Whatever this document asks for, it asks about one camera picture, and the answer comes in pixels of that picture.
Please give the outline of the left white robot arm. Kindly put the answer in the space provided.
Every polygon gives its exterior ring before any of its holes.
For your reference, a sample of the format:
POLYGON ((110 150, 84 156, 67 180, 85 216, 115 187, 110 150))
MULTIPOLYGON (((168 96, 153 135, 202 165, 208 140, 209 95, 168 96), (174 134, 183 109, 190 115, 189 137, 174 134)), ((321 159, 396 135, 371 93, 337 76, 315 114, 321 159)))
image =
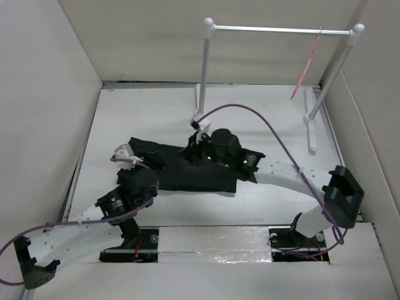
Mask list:
POLYGON ((24 287, 39 288, 58 271, 92 253, 137 246, 142 233, 134 218, 153 204, 158 186, 153 170, 138 169, 75 219, 48 224, 36 236, 18 237, 13 244, 24 287))

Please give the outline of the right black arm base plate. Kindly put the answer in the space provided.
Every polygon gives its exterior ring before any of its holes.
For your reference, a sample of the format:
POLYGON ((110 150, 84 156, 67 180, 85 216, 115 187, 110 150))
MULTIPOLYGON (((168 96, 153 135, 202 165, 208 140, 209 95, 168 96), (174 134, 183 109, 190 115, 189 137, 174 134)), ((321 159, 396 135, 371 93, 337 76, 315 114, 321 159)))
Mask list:
POLYGON ((269 229, 267 244, 271 247, 274 263, 291 262, 329 262, 325 236, 322 231, 314 237, 294 236, 288 227, 269 229))

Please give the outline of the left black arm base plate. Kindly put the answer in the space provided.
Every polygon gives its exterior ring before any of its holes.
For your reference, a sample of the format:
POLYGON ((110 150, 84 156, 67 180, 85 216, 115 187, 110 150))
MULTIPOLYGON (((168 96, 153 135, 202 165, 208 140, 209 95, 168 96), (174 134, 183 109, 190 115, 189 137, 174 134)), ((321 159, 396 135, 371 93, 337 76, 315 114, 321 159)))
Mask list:
POLYGON ((142 227, 142 237, 135 246, 114 247, 100 252, 102 263, 157 263, 158 262, 158 227, 142 227))

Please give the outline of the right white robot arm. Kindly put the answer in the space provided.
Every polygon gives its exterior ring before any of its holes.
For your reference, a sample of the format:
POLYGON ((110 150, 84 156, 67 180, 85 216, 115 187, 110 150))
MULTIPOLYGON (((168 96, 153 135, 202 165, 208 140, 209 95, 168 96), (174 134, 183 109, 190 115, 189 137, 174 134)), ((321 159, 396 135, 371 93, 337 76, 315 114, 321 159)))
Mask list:
POLYGON ((313 197, 318 205, 298 213, 291 223, 289 239, 296 246, 305 245, 329 228, 339 239, 356 224, 364 191, 344 166, 336 166, 332 171, 314 171, 279 162, 243 148, 228 129, 218 129, 211 135, 195 132, 181 156, 194 165, 214 163, 228 168, 241 181, 271 184, 313 197))

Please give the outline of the black trousers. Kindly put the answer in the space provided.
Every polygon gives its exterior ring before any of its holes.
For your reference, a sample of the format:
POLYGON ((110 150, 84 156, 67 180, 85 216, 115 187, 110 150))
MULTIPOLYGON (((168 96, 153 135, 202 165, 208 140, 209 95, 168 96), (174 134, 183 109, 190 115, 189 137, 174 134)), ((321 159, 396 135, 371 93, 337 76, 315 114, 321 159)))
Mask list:
POLYGON ((231 169, 213 162, 191 164, 181 154, 181 148, 132 137, 134 153, 144 158, 144 164, 158 176, 159 189, 199 193, 236 193, 237 181, 256 182, 252 171, 245 167, 231 169))

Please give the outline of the pink clothes hanger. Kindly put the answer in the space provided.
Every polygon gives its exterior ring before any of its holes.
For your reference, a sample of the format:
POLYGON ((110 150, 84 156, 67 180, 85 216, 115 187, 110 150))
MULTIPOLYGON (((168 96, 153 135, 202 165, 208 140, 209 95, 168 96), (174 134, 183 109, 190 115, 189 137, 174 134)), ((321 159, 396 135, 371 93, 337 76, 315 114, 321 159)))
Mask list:
POLYGON ((301 87, 301 85, 302 85, 302 83, 303 83, 303 81, 304 81, 304 79, 306 77, 306 74, 308 73, 308 69, 309 69, 310 64, 311 64, 311 62, 313 60, 314 53, 315 53, 315 50, 316 50, 316 46, 318 45, 319 38, 320 38, 320 34, 317 34, 315 36, 315 38, 314 38, 314 42, 313 42, 312 48, 310 50, 309 57, 307 59, 306 65, 305 65, 305 67, 303 69, 303 72, 302 72, 302 74, 301 74, 301 76, 300 76, 300 78, 299 78, 299 80, 298 80, 298 82, 296 84, 296 87, 294 88, 294 90, 293 90, 293 92, 291 94, 290 99, 294 99, 294 97, 298 93, 298 90, 301 87))

